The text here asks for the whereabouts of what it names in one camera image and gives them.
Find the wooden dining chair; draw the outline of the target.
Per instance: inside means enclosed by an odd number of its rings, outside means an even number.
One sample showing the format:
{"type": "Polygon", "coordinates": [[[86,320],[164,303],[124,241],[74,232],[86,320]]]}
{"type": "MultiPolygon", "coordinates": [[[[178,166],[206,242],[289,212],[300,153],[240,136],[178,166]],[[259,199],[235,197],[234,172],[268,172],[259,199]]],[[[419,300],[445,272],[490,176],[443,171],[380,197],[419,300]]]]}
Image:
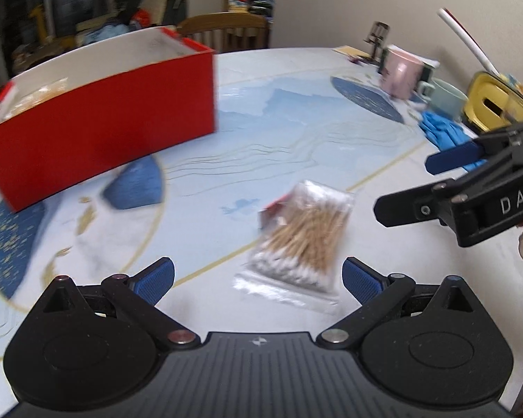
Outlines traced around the wooden dining chair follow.
{"type": "Polygon", "coordinates": [[[217,53],[266,49],[269,23],[248,12],[214,12],[189,17],[176,28],[181,38],[198,41],[217,53]]]}

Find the black phone stand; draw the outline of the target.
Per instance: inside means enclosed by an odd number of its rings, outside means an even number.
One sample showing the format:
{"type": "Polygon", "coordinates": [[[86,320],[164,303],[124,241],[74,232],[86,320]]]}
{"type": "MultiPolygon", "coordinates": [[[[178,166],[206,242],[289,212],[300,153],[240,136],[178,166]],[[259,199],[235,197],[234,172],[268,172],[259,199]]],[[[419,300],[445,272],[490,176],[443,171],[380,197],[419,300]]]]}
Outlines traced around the black phone stand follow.
{"type": "Polygon", "coordinates": [[[370,32],[365,38],[365,42],[371,45],[371,52],[369,57],[370,62],[377,61],[378,54],[384,47],[389,29],[389,25],[384,22],[376,21],[373,23],[370,32]]]}

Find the dark green card box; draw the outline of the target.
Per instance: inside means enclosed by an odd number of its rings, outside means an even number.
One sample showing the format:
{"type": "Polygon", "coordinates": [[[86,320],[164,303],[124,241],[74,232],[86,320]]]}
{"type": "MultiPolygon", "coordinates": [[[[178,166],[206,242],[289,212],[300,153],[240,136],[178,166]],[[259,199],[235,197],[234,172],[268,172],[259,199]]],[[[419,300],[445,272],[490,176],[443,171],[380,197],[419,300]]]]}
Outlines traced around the dark green card box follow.
{"type": "Polygon", "coordinates": [[[432,60],[432,59],[428,59],[427,57],[421,57],[420,55],[417,55],[415,53],[406,51],[406,50],[398,47],[395,44],[389,44],[387,49],[390,52],[400,52],[400,53],[403,53],[403,54],[407,54],[407,55],[416,57],[419,61],[421,61],[423,63],[421,74],[420,74],[419,79],[417,80],[417,83],[420,83],[420,82],[430,82],[432,77],[433,77],[433,75],[434,75],[434,72],[441,65],[439,60],[432,60]]]}

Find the red cardboard shoe box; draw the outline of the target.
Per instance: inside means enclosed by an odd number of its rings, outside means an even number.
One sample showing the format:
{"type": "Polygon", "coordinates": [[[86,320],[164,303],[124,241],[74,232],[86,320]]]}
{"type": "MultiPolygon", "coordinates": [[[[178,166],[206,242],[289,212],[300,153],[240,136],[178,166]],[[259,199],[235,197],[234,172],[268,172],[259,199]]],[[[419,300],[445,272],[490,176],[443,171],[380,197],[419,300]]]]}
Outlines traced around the red cardboard shoe box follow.
{"type": "Polygon", "coordinates": [[[169,28],[89,44],[0,92],[0,194],[20,211],[215,130],[214,52],[169,28]]]}

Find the pale green mug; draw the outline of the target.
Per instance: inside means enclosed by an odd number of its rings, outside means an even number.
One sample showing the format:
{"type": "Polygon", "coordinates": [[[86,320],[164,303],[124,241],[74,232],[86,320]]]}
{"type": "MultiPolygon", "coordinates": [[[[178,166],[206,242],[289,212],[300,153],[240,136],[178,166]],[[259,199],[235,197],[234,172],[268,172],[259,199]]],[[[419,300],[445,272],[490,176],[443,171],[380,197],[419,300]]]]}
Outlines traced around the pale green mug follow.
{"type": "Polygon", "coordinates": [[[417,95],[428,104],[428,109],[442,117],[460,123],[468,102],[466,93],[439,78],[417,84],[417,95]]]}

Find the blue rubber glove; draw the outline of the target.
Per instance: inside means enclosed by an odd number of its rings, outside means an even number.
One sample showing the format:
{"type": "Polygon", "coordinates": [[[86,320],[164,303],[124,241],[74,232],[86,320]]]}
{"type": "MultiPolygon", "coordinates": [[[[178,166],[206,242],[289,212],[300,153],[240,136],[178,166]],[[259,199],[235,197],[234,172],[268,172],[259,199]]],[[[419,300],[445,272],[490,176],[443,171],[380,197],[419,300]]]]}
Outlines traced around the blue rubber glove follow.
{"type": "Polygon", "coordinates": [[[419,127],[438,152],[473,141],[460,125],[431,111],[422,113],[419,127]]]}

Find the sofa with clothes pile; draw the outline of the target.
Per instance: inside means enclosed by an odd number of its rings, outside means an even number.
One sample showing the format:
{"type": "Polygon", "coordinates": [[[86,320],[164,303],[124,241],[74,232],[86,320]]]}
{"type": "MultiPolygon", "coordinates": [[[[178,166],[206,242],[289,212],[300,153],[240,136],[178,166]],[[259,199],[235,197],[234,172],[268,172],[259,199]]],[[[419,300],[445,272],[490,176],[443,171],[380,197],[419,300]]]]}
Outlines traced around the sofa with clothes pile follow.
{"type": "Polygon", "coordinates": [[[187,17],[186,0],[106,0],[108,14],[76,25],[77,47],[152,26],[177,26],[187,17]]]}

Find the pink ceramic mug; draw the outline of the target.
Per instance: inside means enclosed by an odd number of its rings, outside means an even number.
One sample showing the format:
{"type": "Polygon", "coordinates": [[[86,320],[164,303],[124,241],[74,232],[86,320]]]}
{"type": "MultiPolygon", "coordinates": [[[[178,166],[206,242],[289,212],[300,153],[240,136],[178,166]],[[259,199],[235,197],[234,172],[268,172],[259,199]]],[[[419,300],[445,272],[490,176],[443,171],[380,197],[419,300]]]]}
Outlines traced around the pink ceramic mug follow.
{"type": "Polygon", "coordinates": [[[390,97],[407,100],[421,76],[424,63],[400,49],[387,49],[381,68],[380,87],[390,97]]]}

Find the cotton swab bag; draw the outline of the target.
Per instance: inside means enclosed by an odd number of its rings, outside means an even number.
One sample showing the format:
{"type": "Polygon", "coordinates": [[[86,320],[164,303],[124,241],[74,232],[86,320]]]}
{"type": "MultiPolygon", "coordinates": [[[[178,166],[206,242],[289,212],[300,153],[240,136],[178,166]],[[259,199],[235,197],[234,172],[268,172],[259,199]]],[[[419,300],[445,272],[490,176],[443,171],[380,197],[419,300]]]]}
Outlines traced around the cotton swab bag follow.
{"type": "Polygon", "coordinates": [[[260,213],[260,237],[233,287],[299,308],[333,313],[338,250],[353,195],[303,180],[260,213]]]}

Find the white red pen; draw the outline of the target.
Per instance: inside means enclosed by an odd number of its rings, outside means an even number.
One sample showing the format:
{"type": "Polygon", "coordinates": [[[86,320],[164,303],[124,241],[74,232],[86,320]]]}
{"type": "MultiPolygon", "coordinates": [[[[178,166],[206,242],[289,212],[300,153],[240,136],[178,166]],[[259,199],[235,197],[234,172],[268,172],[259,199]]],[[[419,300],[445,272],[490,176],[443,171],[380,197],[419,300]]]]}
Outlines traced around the white red pen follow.
{"type": "Polygon", "coordinates": [[[476,57],[479,64],[494,76],[499,76],[500,73],[494,66],[492,61],[488,58],[482,47],[477,41],[473,39],[466,28],[458,21],[447,9],[441,8],[437,11],[439,18],[455,33],[455,35],[466,45],[474,57],[476,57]]]}

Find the yellow black device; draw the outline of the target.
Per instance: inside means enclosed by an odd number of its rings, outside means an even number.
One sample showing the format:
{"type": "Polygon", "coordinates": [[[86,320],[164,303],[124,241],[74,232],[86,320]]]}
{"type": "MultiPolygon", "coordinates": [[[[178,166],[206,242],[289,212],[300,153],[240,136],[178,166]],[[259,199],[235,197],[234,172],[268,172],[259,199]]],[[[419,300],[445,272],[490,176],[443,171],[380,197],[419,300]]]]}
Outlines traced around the yellow black device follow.
{"type": "Polygon", "coordinates": [[[523,122],[523,95],[488,72],[479,72],[470,82],[464,123],[480,134],[523,122]]]}

